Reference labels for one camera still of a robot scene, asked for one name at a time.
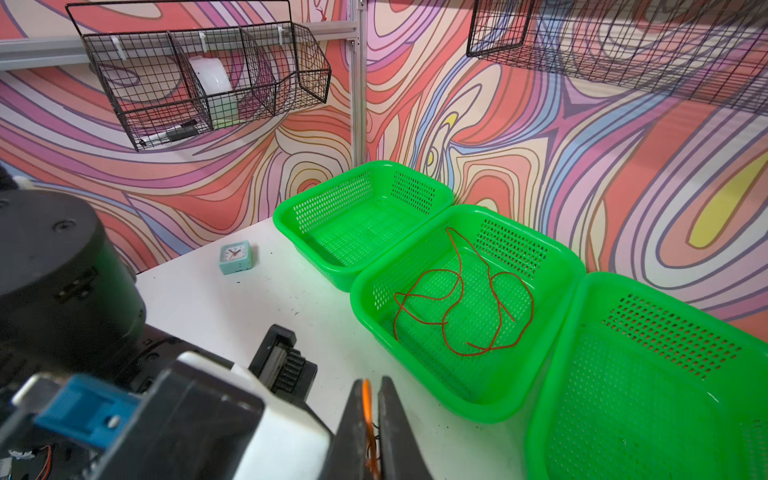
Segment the orange wire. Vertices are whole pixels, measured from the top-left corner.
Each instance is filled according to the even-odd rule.
[[[38,473],[38,476],[35,477],[35,480],[46,480],[51,474],[51,457],[53,456],[53,451],[50,445],[46,445],[43,448],[48,449],[48,457],[45,459],[43,469]]]
[[[367,465],[373,473],[373,479],[379,480],[379,460],[376,454],[376,437],[373,435],[373,411],[371,382],[368,379],[362,381],[362,416],[366,420],[366,431],[368,433],[368,449],[371,452]]]
[[[440,325],[441,329],[442,329],[442,338],[443,338],[443,342],[445,342],[445,346],[447,346],[449,350],[451,350],[453,353],[455,353],[456,355],[459,355],[459,356],[478,356],[478,355],[483,355],[484,353],[488,353],[488,352],[490,352],[492,350],[508,349],[508,348],[512,348],[513,346],[517,345],[520,342],[520,339],[522,338],[523,334],[525,333],[525,330],[528,328],[528,326],[531,325],[531,322],[533,321],[534,300],[533,300],[533,293],[531,293],[531,290],[528,288],[528,285],[525,284],[525,282],[523,281],[522,278],[520,278],[518,275],[516,275],[516,274],[514,274],[512,272],[499,272],[499,273],[496,273],[495,275],[492,276],[491,275],[491,265],[488,264],[488,262],[485,261],[485,259],[477,251],[477,249],[475,249],[475,246],[472,245],[472,242],[467,240],[466,237],[461,235],[454,228],[448,227],[448,228],[445,229],[445,232],[448,234],[448,237],[451,240],[451,245],[453,245],[453,250],[456,252],[456,256],[458,258],[458,272],[456,272],[454,270],[448,270],[448,269],[442,269],[442,268],[426,270],[424,273],[422,273],[419,276],[419,278],[416,280],[416,282],[413,284],[413,286],[411,286],[410,290],[408,290],[407,293],[395,292],[395,295],[394,295],[395,303],[397,303],[398,306],[399,306],[399,309],[398,309],[397,313],[395,314],[395,319],[392,322],[392,330],[393,330],[393,332],[395,334],[395,340],[397,340],[398,342],[400,341],[400,338],[397,335],[397,319],[399,318],[400,313],[404,311],[404,312],[408,313],[408,315],[411,318],[413,318],[414,320],[416,320],[419,323],[423,323],[425,325]],[[491,288],[491,293],[493,294],[493,297],[496,299],[496,308],[497,308],[497,311],[498,311],[498,327],[496,328],[496,333],[493,336],[493,339],[491,340],[491,344],[489,346],[487,346],[487,347],[480,347],[480,346],[476,346],[474,343],[469,343],[469,342],[466,343],[468,346],[471,346],[472,348],[476,348],[476,349],[480,350],[480,352],[475,352],[475,353],[461,353],[461,352],[457,352],[451,346],[451,344],[448,341],[448,337],[445,334],[445,325],[448,324],[448,320],[447,320],[448,315],[450,314],[451,310],[453,310],[462,301],[462,298],[464,298],[464,278],[462,277],[462,270],[463,270],[462,256],[458,252],[458,247],[456,246],[456,242],[453,240],[453,236],[451,235],[451,232],[453,232],[456,235],[460,236],[472,248],[472,251],[475,252],[475,255],[478,256],[480,261],[482,261],[485,264],[485,268],[487,270],[487,275],[488,275],[488,285]],[[426,296],[426,295],[420,295],[420,294],[417,294],[417,293],[413,293],[413,290],[416,288],[417,285],[419,285],[419,282],[422,281],[422,278],[424,278],[424,276],[427,273],[431,273],[431,272],[448,272],[448,273],[453,273],[454,275],[456,275],[456,281],[453,284],[453,288],[451,288],[451,291],[447,295],[442,296],[442,297],[435,297],[435,296]],[[502,327],[503,327],[503,323],[504,323],[504,315],[502,314],[502,310],[504,311],[504,313],[507,314],[507,316],[509,317],[510,320],[512,320],[512,322],[516,322],[516,320],[512,316],[512,314],[509,312],[507,307],[504,305],[504,303],[501,301],[501,299],[498,298],[498,294],[496,293],[496,289],[493,286],[493,280],[497,276],[499,276],[499,275],[512,275],[515,278],[517,278],[518,280],[520,280],[520,283],[522,283],[522,286],[525,288],[525,290],[528,292],[528,296],[531,298],[531,316],[528,319],[528,322],[525,324],[525,326],[523,326],[523,329],[521,330],[520,335],[518,336],[518,338],[512,344],[504,345],[504,346],[494,346],[494,344],[496,343],[496,340],[498,339],[498,334],[502,331]],[[448,309],[445,311],[445,313],[443,313],[442,319],[439,322],[426,322],[425,320],[422,320],[422,319],[418,318],[416,315],[411,313],[406,308],[406,300],[409,297],[423,298],[423,299],[427,299],[427,300],[445,300],[448,297],[450,297],[456,291],[456,286],[459,285],[459,284],[461,284],[462,288],[461,288],[461,292],[460,292],[460,294],[458,296],[458,300],[456,300],[451,306],[448,307]],[[398,300],[398,298],[397,298],[398,295],[402,295],[402,297],[403,297],[402,298],[402,303],[400,303],[400,301]]]

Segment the yellow pattern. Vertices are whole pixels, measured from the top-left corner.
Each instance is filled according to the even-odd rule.
[[[766,162],[768,162],[768,154],[759,156],[714,194],[690,231],[688,243],[692,247],[704,248],[715,241],[739,206],[741,198],[750,189],[750,185],[757,180]]]

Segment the green plastic basket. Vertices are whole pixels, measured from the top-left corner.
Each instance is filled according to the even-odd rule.
[[[372,161],[282,202],[275,227],[336,288],[453,204],[453,192],[424,174]]]
[[[481,356],[461,357],[445,346],[440,326],[417,323],[398,310],[395,292],[406,292],[426,270],[458,269],[446,227],[470,240],[492,265],[492,272],[518,274],[535,300],[534,319],[520,343]],[[456,237],[464,259],[465,295],[451,311],[446,334],[464,353],[477,352],[465,341],[487,346],[498,327],[496,302],[488,288],[485,266]],[[513,415],[558,334],[584,264],[567,247],[484,207],[458,205],[430,220],[408,239],[363,271],[352,288],[352,308],[360,322],[441,404],[476,422],[500,422]],[[414,293],[447,294],[455,283],[450,273],[429,274]],[[530,319],[530,297],[519,280],[501,276],[497,293],[516,323],[504,322],[496,346],[517,339]],[[457,293],[443,302],[408,299],[406,306],[420,318],[439,322]]]
[[[768,345],[613,273],[580,283],[529,478],[768,478]]]

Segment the clock face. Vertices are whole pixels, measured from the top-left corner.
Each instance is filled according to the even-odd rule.
[[[239,260],[245,258],[245,248],[242,246],[229,247],[224,251],[224,261],[231,262],[232,260]]]

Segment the black wire basket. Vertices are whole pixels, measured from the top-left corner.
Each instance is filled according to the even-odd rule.
[[[469,57],[766,113],[765,0],[475,0]]]
[[[186,2],[192,0],[173,0]],[[310,30],[242,27],[83,34],[114,113],[139,151],[325,103],[331,68]]]

